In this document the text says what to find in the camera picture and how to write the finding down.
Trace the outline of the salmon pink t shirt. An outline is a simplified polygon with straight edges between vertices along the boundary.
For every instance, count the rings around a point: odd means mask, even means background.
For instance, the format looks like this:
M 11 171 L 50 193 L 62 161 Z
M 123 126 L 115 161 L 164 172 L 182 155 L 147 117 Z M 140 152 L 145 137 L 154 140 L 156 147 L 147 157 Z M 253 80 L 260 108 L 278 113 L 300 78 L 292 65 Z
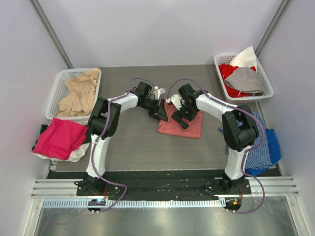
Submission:
M 184 129 L 171 117 L 175 110 L 176 108 L 174 105 L 165 104 L 168 121 L 160 120 L 157 131 L 165 135 L 199 139 L 201 137 L 203 112 L 200 111 L 192 121 L 188 121 L 184 118 L 183 121 L 189 125 L 187 129 Z

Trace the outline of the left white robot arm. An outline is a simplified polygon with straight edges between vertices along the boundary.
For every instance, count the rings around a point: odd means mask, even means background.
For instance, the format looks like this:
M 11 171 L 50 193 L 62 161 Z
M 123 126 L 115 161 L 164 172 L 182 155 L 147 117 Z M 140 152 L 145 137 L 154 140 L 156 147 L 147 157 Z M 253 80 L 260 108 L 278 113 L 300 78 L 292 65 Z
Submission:
M 78 196 L 100 196 L 109 181 L 103 179 L 105 160 L 111 138 L 118 128 L 121 112 L 136 107 L 148 111 L 148 115 L 158 120 L 168 121 L 165 100 L 160 96 L 165 89 L 140 82 L 137 87 L 114 98 L 97 99 L 88 121 L 91 133 L 90 159 L 83 179 L 75 181 Z

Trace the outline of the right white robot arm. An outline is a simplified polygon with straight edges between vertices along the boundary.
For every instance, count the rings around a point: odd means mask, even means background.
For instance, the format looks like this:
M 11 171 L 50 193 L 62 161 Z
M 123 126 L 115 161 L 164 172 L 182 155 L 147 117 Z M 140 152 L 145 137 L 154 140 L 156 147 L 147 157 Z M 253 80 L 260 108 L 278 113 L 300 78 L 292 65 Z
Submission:
M 175 106 L 172 114 L 184 129 L 189 127 L 183 121 L 193 121 L 203 111 L 222 122 L 223 136 L 229 148 L 227 165 L 222 174 L 222 189 L 234 194 L 245 181 L 245 164 L 248 153 L 259 137 L 259 130 L 249 106 L 235 106 L 215 98 L 204 89 L 196 91 L 190 84 L 178 89 L 179 94 L 168 96 L 166 103 Z

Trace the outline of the red garment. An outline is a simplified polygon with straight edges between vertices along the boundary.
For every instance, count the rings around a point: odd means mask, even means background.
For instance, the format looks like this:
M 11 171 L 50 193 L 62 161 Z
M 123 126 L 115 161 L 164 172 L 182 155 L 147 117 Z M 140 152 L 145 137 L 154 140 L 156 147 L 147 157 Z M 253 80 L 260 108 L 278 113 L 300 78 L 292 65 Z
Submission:
M 227 77 L 227 76 L 229 76 L 234 70 L 236 70 L 237 68 L 239 68 L 239 67 L 234 67 L 234 66 L 231 66 L 230 64 L 225 64 L 225 63 L 223 63 L 223 64 L 221 64 L 221 65 L 219 65 L 219 70 L 220 70 L 220 73 L 221 73 L 221 76 L 222 76 L 222 78 L 223 78 L 223 80 Z M 235 94 L 235 92 L 233 91 L 233 89 L 231 89 L 231 88 L 228 88 L 226 85 L 225 85 L 225 87 L 226 87 L 226 90 L 227 90 L 227 93 L 228 93 L 228 95 L 229 96 L 231 96 L 231 97 L 233 97 L 233 98 L 238 98 L 238 97 L 244 97 L 244 96 L 237 96 L 236 94 Z

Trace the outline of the right white plastic basket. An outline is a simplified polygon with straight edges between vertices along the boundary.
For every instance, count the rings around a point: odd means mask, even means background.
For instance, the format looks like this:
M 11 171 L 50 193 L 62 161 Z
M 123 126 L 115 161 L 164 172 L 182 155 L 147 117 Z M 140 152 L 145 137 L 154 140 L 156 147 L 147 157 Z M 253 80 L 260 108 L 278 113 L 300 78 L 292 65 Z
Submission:
M 233 98 L 228 95 L 226 87 L 224 85 L 223 78 L 221 76 L 221 72 L 219 70 L 219 65 L 222 63 L 229 64 L 237 55 L 238 53 L 223 53 L 223 54 L 214 55 L 214 64 L 216 67 L 217 75 L 218 75 L 219 82 L 223 90 L 223 94 L 224 94 L 226 102 L 231 103 L 231 104 L 242 104 L 242 103 L 257 102 L 262 99 L 272 97 L 274 95 L 274 90 L 258 58 L 256 59 L 257 61 L 256 71 L 262 77 L 265 94 L 260 95 L 260 96 L 247 96 L 247 97 L 240 97 L 240 98 Z

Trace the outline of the white plastic basket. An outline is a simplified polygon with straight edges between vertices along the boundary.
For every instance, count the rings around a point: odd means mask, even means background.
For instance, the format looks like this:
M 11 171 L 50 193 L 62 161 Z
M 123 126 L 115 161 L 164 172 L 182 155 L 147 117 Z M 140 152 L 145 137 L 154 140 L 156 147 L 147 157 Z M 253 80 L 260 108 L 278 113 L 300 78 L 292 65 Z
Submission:
M 61 71 L 54 83 L 53 86 L 53 91 L 50 95 L 49 103 L 46 109 L 46 118 L 47 119 L 53 119 L 53 118 L 60 118 L 60 119 L 67 119 L 67 120 L 72 120 L 76 122 L 83 122 L 86 123 L 90 117 L 88 116 L 81 116 L 81 117 L 58 117 L 58 109 L 59 109 L 59 102 L 68 96 L 70 94 L 67 86 L 65 85 L 65 82 L 70 79 L 78 76 L 79 74 L 89 70 L 91 68 L 80 68 L 80 69 L 68 69 L 68 70 L 63 70 Z M 101 80 L 101 71 L 98 76 L 98 85 L 96 87 L 96 93 L 95 93 L 95 99 L 94 99 L 94 104 L 96 103 L 97 97 L 98 97 L 98 92 L 99 92 L 99 87 L 100 87 L 100 80 Z
M 231 103 L 231 104 L 242 104 L 242 103 L 257 102 L 262 99 L 272 97 L 274 95 L 274 90 L 258 58 L 256 59 L 257 61 L 256 71 L 262 77 L 265 94 L 260 95 L 260 96 L 247 96 L 247 97 L 240 97 L 240 98 L 233 98 L 228 95 L 226 87 L 224 85 L 223 78 L 221 76 L 221 72 L 219 70 L 219 65 L 222 63 L 229 64 L 237 55 L 238 53 L 223 53 L 223 54 L 214 55 L 214 64 L 216 67 L 217 75 L 218 75 L 219 82 L 223 90 L 223 94 L 224 94 L 226 102 Z

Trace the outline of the beige t shirt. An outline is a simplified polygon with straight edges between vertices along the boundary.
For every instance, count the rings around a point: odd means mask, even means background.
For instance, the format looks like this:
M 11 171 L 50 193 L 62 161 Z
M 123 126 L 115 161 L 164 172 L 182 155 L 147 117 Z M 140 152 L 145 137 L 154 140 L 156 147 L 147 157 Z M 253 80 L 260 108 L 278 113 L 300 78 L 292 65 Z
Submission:
M 100 69 L 89 69 L 65 82 L 70 94 L 59 102 L 58 117 L 81 117 L 91 114 Z

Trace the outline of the left white plastic basket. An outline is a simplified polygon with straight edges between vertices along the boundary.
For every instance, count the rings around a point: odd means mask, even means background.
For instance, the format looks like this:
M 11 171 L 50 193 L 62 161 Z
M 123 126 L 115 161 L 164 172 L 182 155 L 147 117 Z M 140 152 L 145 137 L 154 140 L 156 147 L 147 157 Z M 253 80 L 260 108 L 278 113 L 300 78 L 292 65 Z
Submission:
M 67 86 L 65 85 L 65 82 L 70 79 L 78 76 L 79 74 L 89 70 L 91 68 L 80 68 L 80 69 L 68 69 L 68 70 L 63 70 L 61 71 L 54 83 L 53 86 L 53 91 L 50 95 L 49 103 L 46 109 L 46 118 L 47 119 L 53 119 L 53 118 L 60 118 L 60 119 L 67 119 L 67 120 L 72 120 L 76 122 L 83 122 L 86 123 L 90 117 L 88 116 L 81 116 L 81 117 L 58 117 L 58 109 L 59 109 L 59 102 L 68 96 L 70 94 Z M 97 97 L 98 97 L 98 92 L 99 92 L 99 87 L 100 87 L 100 80 L 101 80 L 101 71 L 98 76 L 98 85 L 96 87 L 96 93 L 95 93 L 95 99 L 94 99 L 94 104 L 96 103 Z

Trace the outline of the cream white garment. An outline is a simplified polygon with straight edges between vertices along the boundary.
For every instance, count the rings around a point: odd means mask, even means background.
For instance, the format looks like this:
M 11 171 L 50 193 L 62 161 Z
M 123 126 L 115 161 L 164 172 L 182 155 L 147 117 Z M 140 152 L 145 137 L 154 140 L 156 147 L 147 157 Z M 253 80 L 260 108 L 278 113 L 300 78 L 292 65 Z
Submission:
M 38 154 L 38 153 L 34 153 L 33 154 L 41 159 L 49 159 L 51 161 L 56 161 L 56 162 L 59 162 L 59 161 L 62 161 L 62 162 L 78 162 L 85 154 L 86 154 L 86 151 L 88 149 L 88 147 L 90 146 L 90 143 L 85 143 L 85 144 L 82 144 L 78 149 L 76 149 L 75 151 L 73 151 L 69 158 L 67 160 L 60 160 L 60 159 L 57 159 L 57 158 L 50 158 L 50 157 L 47 157 L 45 155 L 42 155 L 42 154 Z

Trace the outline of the magenta t shirt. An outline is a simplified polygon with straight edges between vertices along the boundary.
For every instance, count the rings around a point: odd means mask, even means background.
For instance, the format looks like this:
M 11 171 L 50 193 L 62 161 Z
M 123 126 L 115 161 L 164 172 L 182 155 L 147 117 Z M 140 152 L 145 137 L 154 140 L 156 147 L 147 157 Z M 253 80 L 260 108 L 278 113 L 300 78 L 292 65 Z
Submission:
M 33 153 L 66 161 L 86 140 L 87 131 L 88 127 L 79 123 L 53 118 L 52 123 L 39 135 Z

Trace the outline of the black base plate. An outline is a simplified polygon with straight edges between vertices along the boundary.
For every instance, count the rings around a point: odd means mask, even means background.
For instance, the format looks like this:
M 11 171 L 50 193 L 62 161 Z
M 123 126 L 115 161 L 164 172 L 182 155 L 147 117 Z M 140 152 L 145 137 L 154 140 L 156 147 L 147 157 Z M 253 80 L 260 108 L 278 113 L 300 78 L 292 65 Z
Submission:
M 216 200 L 220 195 L 249 195 L 249 180 L 230 182 L 223 170 L 112 171 L 107 181 L 84 175 L 75 181 L 78 196 L 125 201 Z

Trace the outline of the right corner aluminium post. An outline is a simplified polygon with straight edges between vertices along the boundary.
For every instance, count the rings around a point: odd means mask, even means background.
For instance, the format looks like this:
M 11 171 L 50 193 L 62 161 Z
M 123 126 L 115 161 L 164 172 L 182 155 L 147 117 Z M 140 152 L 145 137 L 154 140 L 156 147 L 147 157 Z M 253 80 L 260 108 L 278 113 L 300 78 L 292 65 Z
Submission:
M 267 42 L 271 38 L 273 32 L 275 31 L 276 27 L 278 26 L 281 18 L 286 13 L 287 9 L 289 8 L 292 0 L 282 0 L 280 5 L 278 6 L 275 14 L 273 15 L 268 27 L 266 28 L 264 35 L 262 36 L 258 46 L 256 47 L 255 54 L 259 57 L 266 46 Z

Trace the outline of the corner aluminium post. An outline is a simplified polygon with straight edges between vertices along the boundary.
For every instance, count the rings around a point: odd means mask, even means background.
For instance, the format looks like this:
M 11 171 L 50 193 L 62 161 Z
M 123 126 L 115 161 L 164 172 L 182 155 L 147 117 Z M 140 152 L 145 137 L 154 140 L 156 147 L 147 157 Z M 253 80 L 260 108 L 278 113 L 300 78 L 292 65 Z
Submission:
M 57 34 L 55 33 L 48 17 L 46 16 L 40 2 L 38 0 L 29 0 L 31 6 L 33 7 L 35 13 L 37 14 L 38 18 L 40 19 L 42 25 L 44 26 L 46 32 L 48 33 L 50 39 L 52 40 L 53 44 L 55 45 L 57 51 L 59 52 L 61 58 L 65 62 L 68 69 L 73 69 L 73 65 L 63 48 Z
M 258 46 L 256 47 L 255 54 L 259 57 L 266 46 L 267 42 L 271 38 L 273 32 L 275 31 L 276 27 L 278 26 L 281 18 L 286 13 L 287 9 L 289 8 L 292 0 L 282 0 L 280 5 L 278 6 L 275 14 L 273 15 L 268 27 L 266 28 L 264 35 L 262 36 Z

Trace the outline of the aluminium frame rail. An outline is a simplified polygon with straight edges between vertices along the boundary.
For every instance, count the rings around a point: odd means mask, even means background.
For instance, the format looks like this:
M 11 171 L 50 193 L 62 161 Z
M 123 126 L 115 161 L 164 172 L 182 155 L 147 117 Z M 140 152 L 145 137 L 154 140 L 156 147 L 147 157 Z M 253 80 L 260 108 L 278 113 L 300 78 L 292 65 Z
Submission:
M 31 198 L 79 198 L 76 195 L 77 186 L 75 179 L 37 179 L 35 181 Z M 275 196 L 299 196 L 297 186 L 292 177 L 259 177 L 258 180 L 249 178 L 251 196 L 262 196 L 261 188 L 264 188 L 266 197 Z

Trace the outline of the left corner aluminium post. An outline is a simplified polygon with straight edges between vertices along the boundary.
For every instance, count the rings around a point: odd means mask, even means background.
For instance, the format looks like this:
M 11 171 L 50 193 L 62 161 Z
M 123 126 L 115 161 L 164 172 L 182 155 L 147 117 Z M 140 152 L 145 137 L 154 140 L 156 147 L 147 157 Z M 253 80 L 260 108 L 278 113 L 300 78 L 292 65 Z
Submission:
M 52 40 L 53 44 L 55 45 L 57 51 L 59 52 L 61 58 L 65 62 L 68 69 L 73 69 L 73 65 L 63 48 L 57 34 L 55 33 L 48 17 L 46 16 L 40 2 L 38 0 L 29 0 L 31 6 L 33 7 L 35 13 L 37 14 L 38 18 L 40 19 L 42 25 L 44 26 L 46 32 L 48 33 L 50 39 Z

